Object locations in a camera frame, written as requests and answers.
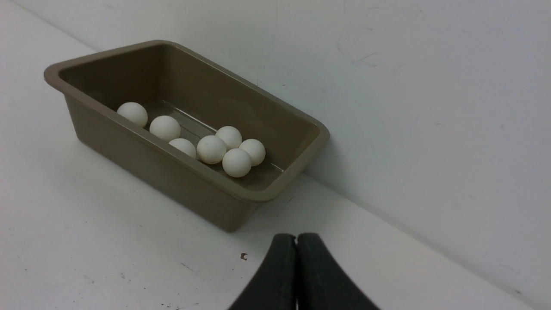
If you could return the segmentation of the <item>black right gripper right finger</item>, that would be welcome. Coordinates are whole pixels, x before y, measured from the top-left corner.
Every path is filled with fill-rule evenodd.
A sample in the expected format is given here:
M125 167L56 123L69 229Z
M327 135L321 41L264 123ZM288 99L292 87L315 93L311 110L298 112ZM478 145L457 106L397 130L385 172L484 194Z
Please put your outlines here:
M318 234L297 238L300 310L378 310L336 262Z

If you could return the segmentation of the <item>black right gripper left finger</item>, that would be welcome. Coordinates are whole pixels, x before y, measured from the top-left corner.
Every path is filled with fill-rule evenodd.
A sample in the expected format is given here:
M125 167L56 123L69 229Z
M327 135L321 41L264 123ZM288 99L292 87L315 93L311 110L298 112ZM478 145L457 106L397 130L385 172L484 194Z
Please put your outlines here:
M258 270L231 310L295 310L297 294L295 236L276 234Z

